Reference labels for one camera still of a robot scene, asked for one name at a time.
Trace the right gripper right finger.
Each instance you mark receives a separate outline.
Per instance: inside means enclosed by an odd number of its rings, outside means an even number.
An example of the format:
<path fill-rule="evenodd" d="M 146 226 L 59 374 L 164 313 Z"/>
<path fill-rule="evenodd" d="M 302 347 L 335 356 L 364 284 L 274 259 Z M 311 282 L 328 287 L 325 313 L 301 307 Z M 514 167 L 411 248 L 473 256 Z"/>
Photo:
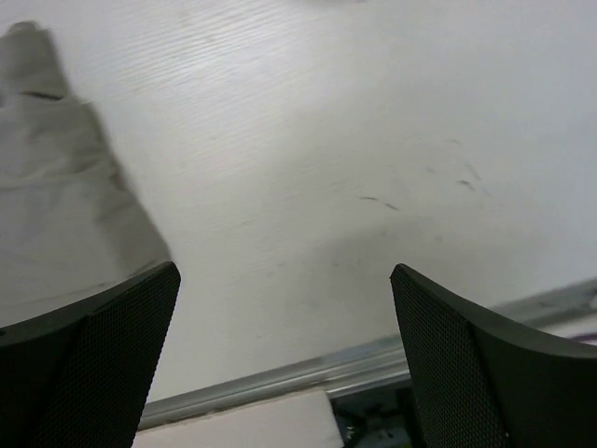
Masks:
<path fill-rule="evenodd" d="M 499 315 L 405 264 L 390 280 L 427 446 L 595 446 L 595 346 Z"/>

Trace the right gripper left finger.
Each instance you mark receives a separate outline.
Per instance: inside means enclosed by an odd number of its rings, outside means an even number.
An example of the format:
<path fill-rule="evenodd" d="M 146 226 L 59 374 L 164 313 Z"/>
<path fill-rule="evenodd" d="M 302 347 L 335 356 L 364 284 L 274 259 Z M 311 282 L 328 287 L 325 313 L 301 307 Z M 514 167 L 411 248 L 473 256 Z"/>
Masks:
<path fill-rule="evenodd" d="M 3 327 L 2 446 L 132 446 L 180 284 L 164 262 Z"/>

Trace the grey trousers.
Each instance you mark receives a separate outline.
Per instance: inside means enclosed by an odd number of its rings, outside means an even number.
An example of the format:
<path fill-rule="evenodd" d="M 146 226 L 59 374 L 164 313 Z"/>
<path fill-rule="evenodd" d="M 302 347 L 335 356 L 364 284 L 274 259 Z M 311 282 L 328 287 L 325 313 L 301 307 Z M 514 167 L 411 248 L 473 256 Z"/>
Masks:
<path fill-rule="evenodd" d="M 12 25 L 1 37 L 2 324 L 85 299 L 169 257 L 91 106 L 71 91 L 49 32 Z"/>

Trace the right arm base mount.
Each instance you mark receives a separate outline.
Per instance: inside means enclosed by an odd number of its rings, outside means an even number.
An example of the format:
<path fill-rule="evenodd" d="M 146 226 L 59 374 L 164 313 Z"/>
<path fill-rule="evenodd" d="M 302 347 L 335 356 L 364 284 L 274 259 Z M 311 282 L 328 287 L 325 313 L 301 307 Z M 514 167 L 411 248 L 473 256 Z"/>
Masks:
<path fill-rule="evenodd" d="M 426 447 L 410 382 L 337 397 L 331 406 L 343 447 Z"/>

